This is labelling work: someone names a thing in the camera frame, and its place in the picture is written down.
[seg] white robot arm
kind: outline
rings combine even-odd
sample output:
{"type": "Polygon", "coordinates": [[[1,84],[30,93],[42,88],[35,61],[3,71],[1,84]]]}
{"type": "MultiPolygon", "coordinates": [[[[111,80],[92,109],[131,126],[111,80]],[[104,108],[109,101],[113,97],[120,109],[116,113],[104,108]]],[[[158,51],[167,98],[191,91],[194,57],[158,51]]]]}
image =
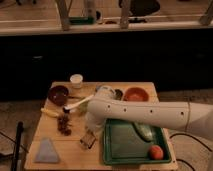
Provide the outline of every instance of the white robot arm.
{"type": "MultiPolygon", "coordinates": [[[[86,125],[101,129],[107,118],[142,122],[152,126],[185,131],[213,140],[213,105],[189,102],[126,102],[114,100],[115,92],[102,86],[88,104],[86,125]]],[[[209,171],[213,170],[213,159],[209,171]]]]}

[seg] red apple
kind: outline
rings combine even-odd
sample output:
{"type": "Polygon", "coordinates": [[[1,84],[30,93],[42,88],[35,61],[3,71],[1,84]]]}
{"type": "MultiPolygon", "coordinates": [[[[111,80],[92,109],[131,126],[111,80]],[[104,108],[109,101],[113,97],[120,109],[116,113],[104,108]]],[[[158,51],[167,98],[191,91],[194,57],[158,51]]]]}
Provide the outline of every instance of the red apple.
{"type": "Polygon", "coordinates": [[[159,145],[150,146],[148,153],[153,160],[162,160],[164,156],[163,150],[159,145]]]}

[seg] orange bowl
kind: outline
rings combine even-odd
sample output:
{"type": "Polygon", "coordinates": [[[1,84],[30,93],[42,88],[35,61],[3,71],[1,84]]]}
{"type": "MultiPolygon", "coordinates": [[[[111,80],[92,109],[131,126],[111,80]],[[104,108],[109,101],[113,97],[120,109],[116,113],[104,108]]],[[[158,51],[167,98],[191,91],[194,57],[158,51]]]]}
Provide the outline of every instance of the orange bowl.
{"type": "Polygon", "coordinates": [[[123,97],[124,101],[148,101],[148,93],[140,87],[131,87],[127,89],[123,97]]]}

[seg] glass panel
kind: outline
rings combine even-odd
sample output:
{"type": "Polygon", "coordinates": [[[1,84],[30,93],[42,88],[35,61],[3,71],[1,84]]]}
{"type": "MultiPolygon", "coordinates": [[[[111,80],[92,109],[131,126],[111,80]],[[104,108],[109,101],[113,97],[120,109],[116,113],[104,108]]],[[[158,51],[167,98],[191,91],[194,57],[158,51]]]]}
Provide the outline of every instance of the glass panel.
{"type": "Polygon", "coordinates": [[[0,29],[40,29],[61,27],[54,0],[0,0],[0,29]]]}
{"type": "MultiPolygon", "coordinates": [[[[73,0],[70,16],[84,16],[84,0],[73,0]]],[[[122,0],[94,0],[101,13],[102,23],[119,23],[122,0]]],[[[132,0],[132,23],[198,21],[205,13],[210,0],[132,0]]]]}

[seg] table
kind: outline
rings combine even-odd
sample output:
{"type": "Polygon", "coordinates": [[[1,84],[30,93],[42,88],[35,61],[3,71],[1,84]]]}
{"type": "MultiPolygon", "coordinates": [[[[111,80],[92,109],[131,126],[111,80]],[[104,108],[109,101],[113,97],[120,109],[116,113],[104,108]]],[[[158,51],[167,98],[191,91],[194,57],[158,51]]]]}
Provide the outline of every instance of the table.
{"type": "MultiPolygon", "coordinates": [[[[81,89],[73,89],[70,82],[53,82],[52,87],[56,85],[64,85],[70,90],[72,96],[88,96],[94,93],[96,86],[109,85],[113,88],[119,88],[125,91],[129,87],[142,87],[150,97],[150,101],[158,101],[155,86],[151,82],[84,82],[81,89]]],[[[77,99],[69,99],[68,103],[78,101],[77,99]]],[[[45,108],[57,112],[62,112],[61,107],[52,104],[48,99],[45,102],[45,108]]],[[[72,134],[64,136],[57,130],[57,119],[51,118],[46,114],[42,114],[38,127],[33,138],[29,153],[26,157],[25,169],[32,170],[176,170],[177,161],[174,150],[169,139],[167,129],[163,129],[169,151],[171,153],[171,162],[163,164],[143,164],[143,165],[121,165],[108,166],[102,161],[102,145],[99,135],[92,149],[85,150],[81,147],[79,140],[85,134],[84,115],[78,111],[71,114],[70,120],[72,134]],[[60,162],[57,164],[35,163],[34,158],[40,145],[42,138],[51,138],[57,153],[60,156],[60,162]]]]}

